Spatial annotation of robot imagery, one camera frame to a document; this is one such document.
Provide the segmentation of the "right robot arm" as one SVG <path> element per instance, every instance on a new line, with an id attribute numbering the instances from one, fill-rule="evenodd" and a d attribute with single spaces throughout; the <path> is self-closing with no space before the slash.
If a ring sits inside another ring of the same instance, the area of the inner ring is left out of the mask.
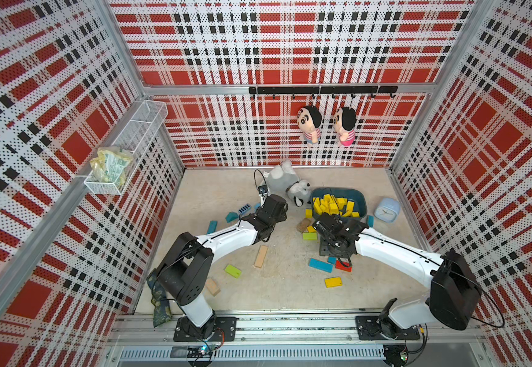
<path id="1" fill-rule="evenodd" d="M 392 298 L 376 319 L 365 326 L 369 336 L 398 339 L 405 330 L 440 324 L 465 330 L 474 316 L 482 289 L 462 255 L 445 255 L 409 246 L 386 236 L 359 220 L 342 221 L 329 214 L 313 224 L 331 255 L 346 260 L 360 255 L 408 276 L 422 287 L 409 298 Z"/>

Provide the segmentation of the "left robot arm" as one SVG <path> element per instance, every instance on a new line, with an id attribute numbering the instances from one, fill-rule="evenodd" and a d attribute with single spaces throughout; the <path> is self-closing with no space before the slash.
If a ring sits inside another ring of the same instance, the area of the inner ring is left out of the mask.
<path id="1" fill-rule="evenodd" d="M 214 261 L 239 249 L 266 243 L 277 223 L 287 219 L 287 201 L 270 195 L 265 202 L 237 224 L 208 235 L 183 232 L 177 237 L 159 266 L 148 276 L 155 306 L 169 306 L 169 296 L 183 311 L 180 331 L 199 340 L 217 330 L 216 313 L 203 296 L 203 287 Z"/>

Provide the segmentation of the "blue striped block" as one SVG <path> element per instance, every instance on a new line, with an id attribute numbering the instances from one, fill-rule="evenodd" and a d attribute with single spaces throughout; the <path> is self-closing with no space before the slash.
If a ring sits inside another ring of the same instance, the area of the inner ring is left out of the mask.
<path id="1" fill-rule="evenodd" d="M 247 212 L 249 212 L 251 209 L 252 209 L 252 206 L 251 206 L 251 205 L 249 205 L 249 204 L 245 204 L 244 206 L 242 206 L 242 207 L 238 210 L 238 215 L 240 215 L 240 216 L 244 216 L 244 215 L 247 214 Z"/>

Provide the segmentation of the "lime green block centre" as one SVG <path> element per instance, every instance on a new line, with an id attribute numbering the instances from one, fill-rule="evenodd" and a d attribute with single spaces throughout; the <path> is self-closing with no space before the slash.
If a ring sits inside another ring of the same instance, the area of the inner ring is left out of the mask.
<path id="1" fill-rule="evenodd" d="M 316 232 L 304 232 L 302 234 L 302 237 L 305 241 L 316 241 L 318 239 L 318 235 Z"/>

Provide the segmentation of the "grey husky plush toy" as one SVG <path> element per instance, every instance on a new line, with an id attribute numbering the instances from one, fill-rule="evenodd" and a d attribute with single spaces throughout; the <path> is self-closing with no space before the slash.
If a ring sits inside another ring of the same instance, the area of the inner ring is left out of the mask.
<path id="1" fill-rule="evenodd" d="M 265 175 L 270 194 L 285 194 L 296 207 L 311 204 L 312 186 L 306 179 L 299 177 L 290 160 L 285 160 Z"/>

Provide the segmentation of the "light blue alarm clock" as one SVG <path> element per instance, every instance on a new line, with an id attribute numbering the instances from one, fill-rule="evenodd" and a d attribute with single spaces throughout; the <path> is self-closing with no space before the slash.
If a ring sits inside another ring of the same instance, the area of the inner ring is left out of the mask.
<path id="1" fill-rule="evenodd" d="M 374 217 L 385 223 L 394 223 L 400 211 L 401 205 L 397 200 L 384 197 L 377 205 Z"/>

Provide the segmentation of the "teal flat block left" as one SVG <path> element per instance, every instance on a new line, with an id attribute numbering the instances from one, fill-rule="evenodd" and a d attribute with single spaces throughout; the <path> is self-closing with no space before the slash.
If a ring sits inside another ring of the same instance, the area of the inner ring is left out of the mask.
<path id="1" fill-rule="evenodd" d="M 211 233 L 214 233 L 216 231 L 216 228 L 218 226 L 218 222 L 216 220 L 212 220 L 210 223 L 209 223 L 209 226 L 208 226 L 208 230 L 207 230 L 207 234 L 211 234 Z"/>

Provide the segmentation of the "lime green block left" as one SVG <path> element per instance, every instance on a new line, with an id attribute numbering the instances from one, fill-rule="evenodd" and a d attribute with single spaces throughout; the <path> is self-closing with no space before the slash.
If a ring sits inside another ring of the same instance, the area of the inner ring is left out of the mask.
<path id="1" fill-rule="evenodd" d="M 242 271 L 233 265 L 227 265 L 224 271 L 226 274 L 231 275 L 234 278 L 239 278 L 242 274 Z"/>

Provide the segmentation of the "natural wood cube block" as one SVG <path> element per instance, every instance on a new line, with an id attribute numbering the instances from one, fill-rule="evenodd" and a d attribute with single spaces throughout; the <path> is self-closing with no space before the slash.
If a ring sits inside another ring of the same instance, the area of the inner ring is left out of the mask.
<path id="1" fill-rule="evenodd" d="M 206 289 L 212 296 L 217 296 L 221 292 L 220 286 L 218 286 L 217 282 L 213 280 L 212 278 L 208 278 L 206 280 Z"/>

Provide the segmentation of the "left hanging cartoon doll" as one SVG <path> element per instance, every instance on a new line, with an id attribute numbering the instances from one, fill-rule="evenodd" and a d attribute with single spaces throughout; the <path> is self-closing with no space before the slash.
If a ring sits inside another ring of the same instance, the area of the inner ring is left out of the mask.
<path id="1" fill-rule="evenodd" d="M 298 110 L 297 125 L 302 131 L 308 146 L 316 145 L 321 137 L 322 116 L 314 106 L 304 106 Z"/>

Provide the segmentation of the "hanging cartoon doll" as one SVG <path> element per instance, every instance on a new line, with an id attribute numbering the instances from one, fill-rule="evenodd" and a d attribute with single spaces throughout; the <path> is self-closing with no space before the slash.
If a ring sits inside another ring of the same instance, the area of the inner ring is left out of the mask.
<path id="1" fill-rule="evenodd" d="M 304 106 L 298 110 L 297 125 L 302 131 L 308 146 L 316 145 L 321 137 L 322 116 L 314 106 Z"/>
<path id="2" fill-rule="evenodd" d="M 340 107 L 333 116 L 333 125 L 339 144 L 344 147 L 351 146 L 356 137 L 356 111 L 349 107 Z"/>

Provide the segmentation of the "right hanging cartoon doll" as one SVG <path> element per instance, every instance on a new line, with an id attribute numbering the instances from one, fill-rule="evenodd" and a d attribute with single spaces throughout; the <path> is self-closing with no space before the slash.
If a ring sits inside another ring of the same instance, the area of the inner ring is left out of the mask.
<path id="1" fill-rule="evenodd" d="M 333 125 L 339 144 L 344 147 L 351 146 L 356 137 L 356 111 L 349 107 L 340 107 L 333 116 Z"/>

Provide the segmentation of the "dark patterned cloth bag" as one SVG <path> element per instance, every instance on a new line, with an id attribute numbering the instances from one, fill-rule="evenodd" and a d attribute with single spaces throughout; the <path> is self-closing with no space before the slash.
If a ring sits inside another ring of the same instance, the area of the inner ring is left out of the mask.
<path id="1" fill-rule="evenodd" d="M 172 321 L 171 301 L 167 297 L 166 290 L 158 281 L 157 269 L 154 269 L 147 277 L 147 285 L 151 291 L 151 304 L 154 307 L 152 323 L 153 327 L 160 327 L 166 322 Z"/>

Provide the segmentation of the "yellow-green snack packet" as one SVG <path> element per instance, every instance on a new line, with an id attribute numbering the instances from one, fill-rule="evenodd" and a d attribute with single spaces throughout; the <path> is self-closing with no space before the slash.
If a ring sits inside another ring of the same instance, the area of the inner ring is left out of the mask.
<path id="1" fill-rule="evenodd" d="M 97 156 L 90 161 L 93 180 L 122 186 L 126 181 L 125 170 L 132 161 L 132 153 L 123 148 L 99 148 Z"/>

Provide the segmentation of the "metal linear rail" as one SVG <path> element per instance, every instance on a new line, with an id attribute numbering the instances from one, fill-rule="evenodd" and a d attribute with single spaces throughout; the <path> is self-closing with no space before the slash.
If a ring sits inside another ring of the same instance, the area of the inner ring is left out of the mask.
<path id="1" fill-rule="evenodd" d="M 411 351 L 410 366 L 493 366 L 481 330 L 421 324 L 386 339 L 374 310 L 220 312 L 206 342 L 181 320 L 153 327 L 149 315 L 119 318 L 103 366 L 378 365 Z"/>

